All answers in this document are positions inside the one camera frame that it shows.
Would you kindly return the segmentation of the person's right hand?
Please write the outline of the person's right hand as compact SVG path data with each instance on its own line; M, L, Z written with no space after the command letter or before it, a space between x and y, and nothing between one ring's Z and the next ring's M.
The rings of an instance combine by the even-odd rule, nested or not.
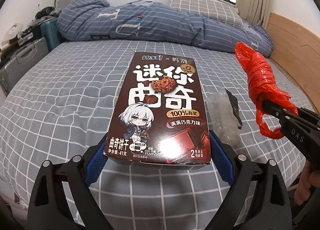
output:
M311 195L311 187L320 187L320 174L311 163L306 160L304 169L301 173L297 189L294 194L294 200L297 205L302 205Z

